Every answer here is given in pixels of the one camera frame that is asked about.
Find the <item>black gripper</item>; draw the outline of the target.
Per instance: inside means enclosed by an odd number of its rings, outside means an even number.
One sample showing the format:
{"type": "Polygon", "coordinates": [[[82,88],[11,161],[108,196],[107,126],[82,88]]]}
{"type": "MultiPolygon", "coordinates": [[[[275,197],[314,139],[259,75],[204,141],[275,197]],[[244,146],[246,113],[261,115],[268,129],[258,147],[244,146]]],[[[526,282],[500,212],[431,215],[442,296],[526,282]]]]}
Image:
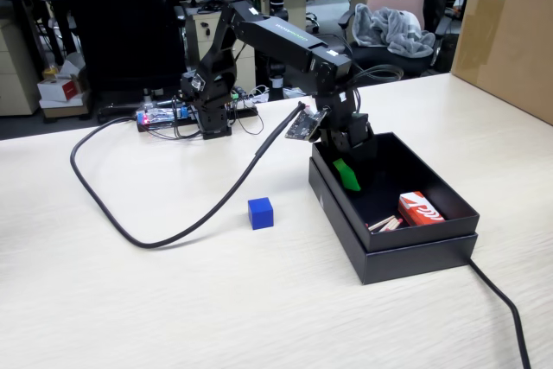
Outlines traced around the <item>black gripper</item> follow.
{"type": "Polygon", "coordinates": [[[326,113],[318,128],[325,160],[347,162],[359,189],[375,175],[377,144],[368,115],[357,110],[354,96],[317,96],[316,107],[326,113]]]}

